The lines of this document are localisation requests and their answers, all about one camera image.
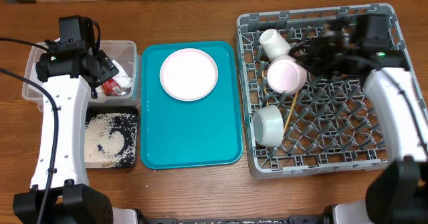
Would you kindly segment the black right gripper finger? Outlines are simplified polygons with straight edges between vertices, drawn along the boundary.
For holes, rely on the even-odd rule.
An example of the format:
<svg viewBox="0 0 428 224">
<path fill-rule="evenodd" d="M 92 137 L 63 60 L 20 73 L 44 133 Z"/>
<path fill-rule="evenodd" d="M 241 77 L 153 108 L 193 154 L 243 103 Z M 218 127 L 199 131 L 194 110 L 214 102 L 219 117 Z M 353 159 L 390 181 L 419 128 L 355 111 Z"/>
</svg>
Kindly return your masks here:
<svg viewBox="0 0 428 224">
<path fill-rule="evenodd" d="M 315 47 L 316 43 L 314 41 L 304 42 L 294 46 L 289 51 L 289 55 L 293 58 L 308 58 L 314 55 Z"/>
<path fill-rule="evenodd" d="M 306 71 L 314 72 L 314 67 L 312 66 L 313 57 L 292 55 L 292 58 L 294 58 L 296 63 L 303 67 Z"/>
</svg>

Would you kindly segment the white tissue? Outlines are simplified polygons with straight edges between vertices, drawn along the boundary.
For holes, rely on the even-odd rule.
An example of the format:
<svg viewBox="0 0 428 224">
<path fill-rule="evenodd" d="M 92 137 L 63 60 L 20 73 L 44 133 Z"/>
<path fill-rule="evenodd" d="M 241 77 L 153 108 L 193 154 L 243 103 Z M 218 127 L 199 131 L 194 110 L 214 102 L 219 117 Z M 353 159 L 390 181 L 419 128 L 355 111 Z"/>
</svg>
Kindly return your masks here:
<svg viewBox="0 0 428 224">
<path fill-rule="evenodd" d="M 124 71 L 123 67 L 116 61 L 112 60 L 112 63 L 118 69 L 118 73 L 113 79 L 120 85 L 122 89 L 128 89 L 132 85 L 132 78 Z"/>
</svg>

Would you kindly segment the red snack wrapper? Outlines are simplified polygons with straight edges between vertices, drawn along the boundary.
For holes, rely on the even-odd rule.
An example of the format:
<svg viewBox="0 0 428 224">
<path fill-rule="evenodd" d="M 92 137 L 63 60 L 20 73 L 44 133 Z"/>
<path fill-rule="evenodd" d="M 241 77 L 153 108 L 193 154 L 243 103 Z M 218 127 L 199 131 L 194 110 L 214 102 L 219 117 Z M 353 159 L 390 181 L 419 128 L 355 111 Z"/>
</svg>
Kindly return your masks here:
<svg viewBox="0 0 428 224">
<path fill-rule="evenodd" d="M 122 93 L 120 85 L 113 78 L 104 82 L 102 84 L 102 89 L 106 96 L 119 96 Z"/>
</svg>

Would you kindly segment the small pink bowl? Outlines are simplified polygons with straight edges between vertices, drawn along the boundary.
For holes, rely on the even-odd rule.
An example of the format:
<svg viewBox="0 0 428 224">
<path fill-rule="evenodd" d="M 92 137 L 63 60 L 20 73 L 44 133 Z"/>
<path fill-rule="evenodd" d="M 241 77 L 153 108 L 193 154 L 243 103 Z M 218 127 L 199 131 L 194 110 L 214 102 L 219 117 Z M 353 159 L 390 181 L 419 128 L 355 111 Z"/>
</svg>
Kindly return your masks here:
<svg viewBox="0 0 428 224">
<path fill-rule="evenodd" d="M 295 94 L 302 89 L 307 80 L 307 71 L 288 55 L 271 62 L 267 69 L 267 83 L 279 94 Z"/>
</svg>

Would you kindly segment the pale green cup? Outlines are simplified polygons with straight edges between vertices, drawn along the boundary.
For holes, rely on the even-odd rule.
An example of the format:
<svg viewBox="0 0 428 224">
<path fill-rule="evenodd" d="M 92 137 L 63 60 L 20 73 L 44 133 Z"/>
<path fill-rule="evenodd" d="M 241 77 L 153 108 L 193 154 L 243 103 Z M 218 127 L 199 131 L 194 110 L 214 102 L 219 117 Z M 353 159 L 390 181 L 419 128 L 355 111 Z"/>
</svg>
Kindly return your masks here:
<svg viewBox="0 0 428 224">
<path fill-rule="evenodd" d="M 259 42 L 270 61 L 288 55 L 291 50 L 291 45 L 275 29 L 264 31 L 259 37 Z"/>
</svg>

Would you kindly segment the wooden chopstick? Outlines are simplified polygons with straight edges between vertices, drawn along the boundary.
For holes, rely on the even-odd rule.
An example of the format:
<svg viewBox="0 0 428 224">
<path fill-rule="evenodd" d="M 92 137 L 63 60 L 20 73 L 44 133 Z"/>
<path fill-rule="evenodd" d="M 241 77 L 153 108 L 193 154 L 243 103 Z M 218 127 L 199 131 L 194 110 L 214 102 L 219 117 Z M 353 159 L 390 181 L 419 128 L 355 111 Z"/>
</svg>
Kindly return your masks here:
<svg viewBox="0 0 428 224">
<path fill-rule="evenodd" d="M 263 106 L 267 107 L 269 106 L 269 95 L 267 92 L 267 88 L 266 88 L 266 84 L 267 84 L 267 78 L 265 77 L 264 71 L 262 70 L 261 72 L 261 76 L 262 76 L 262 82 L 261 82 L 261 86 L 262 86 L 262 90 L 263 90 Z"/>
<path fill-rule="evenodd" d="M 287 116 L 287 118 L 286 118 L 286 123 L 284 124 L 284 133 L 286 132 L 287 127 L 288 127 L 288 124 L 289 124 L 290 119 L 291 119 L 291 117 L 292 117 L 292 113 L 293 113 L 293 111 L 294 111 L 294 107 L 295 107 L 295 105 L 296 105 L 296 102 L 297 102 L 297 99 L 298 99 L 298 95 L 299 95 L 299 91 L 297 91 L 297 92 L 294 94 L 294 99 L 293 99 L 292 105 L 291 105 L 291 107 L 290 107 L 289 114 L 288 114 L 288 116 Z"/>
</svg>

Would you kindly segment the grey bowl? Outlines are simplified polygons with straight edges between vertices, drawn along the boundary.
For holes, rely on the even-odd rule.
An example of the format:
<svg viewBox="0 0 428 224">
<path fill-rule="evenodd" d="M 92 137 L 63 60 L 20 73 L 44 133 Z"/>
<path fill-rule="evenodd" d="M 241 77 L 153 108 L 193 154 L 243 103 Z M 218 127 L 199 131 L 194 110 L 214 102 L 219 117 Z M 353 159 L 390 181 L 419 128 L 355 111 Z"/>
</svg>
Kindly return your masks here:
<svg viewBox="0 0 428 224">
<path fill-rule="evenodd" d="M 278 147 L 284 136 L 284 122 L 278 107 L 269 105 L 256 110 L 253 115 L 253 130 L 259 145 Z"/>
</svg>

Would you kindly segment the pink plate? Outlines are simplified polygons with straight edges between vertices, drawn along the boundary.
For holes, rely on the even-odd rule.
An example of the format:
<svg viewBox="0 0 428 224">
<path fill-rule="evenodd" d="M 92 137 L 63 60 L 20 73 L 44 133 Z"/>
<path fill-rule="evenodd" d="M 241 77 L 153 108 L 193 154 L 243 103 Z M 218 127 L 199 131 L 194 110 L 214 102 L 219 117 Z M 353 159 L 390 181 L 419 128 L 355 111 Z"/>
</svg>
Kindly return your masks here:
<svg viewBox="0 0 428 224">
<path fill-rule="evenodd" d="M 185 102 L 208 96 L 218 81 L 215 60 L 205 51 L 185 48 L 174 51 L 160 67 L 160 84 L 172 98 Z"/>
</svg>

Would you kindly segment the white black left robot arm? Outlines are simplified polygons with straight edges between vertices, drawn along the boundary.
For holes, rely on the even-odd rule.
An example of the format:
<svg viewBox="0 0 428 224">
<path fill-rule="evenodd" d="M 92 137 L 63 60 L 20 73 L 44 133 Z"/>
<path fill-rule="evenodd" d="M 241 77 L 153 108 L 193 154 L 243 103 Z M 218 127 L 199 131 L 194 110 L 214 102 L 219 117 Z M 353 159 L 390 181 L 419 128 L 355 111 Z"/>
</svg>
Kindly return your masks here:
<svg viewBox="0 0 428 224">
<path fill-rule="evenodd" d="M 22 223 L 146 223 L 138 209 L 114 208 L 89 186 L 84 161 L 86 110 L 96 88 L 119 73 L 98 46 L 83 41 L 47 42 L 35 65 L 43 94 L 38 163 L 30 190 L 14 196 Z"/>
</svg>

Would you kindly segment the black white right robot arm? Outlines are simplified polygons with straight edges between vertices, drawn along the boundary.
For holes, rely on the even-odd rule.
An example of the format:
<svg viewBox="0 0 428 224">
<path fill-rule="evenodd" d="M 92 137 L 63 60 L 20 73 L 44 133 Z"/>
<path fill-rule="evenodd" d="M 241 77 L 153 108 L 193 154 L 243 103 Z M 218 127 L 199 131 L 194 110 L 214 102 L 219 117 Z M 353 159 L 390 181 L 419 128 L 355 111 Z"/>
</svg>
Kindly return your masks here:
<svg viewBox="0 0 428 224">
<path fill-rule="evenodd" d="M 346 47 L 340 36 L 319 37 L 290 50 L 315 76 L 346 74 L 363 81 L 387 144 L 388 167 L 365 198 L 336 205 L 331 223 L 427 222 L 427 121 L 416 100 L 405 56 L 379 34 Z"/>
</svg>

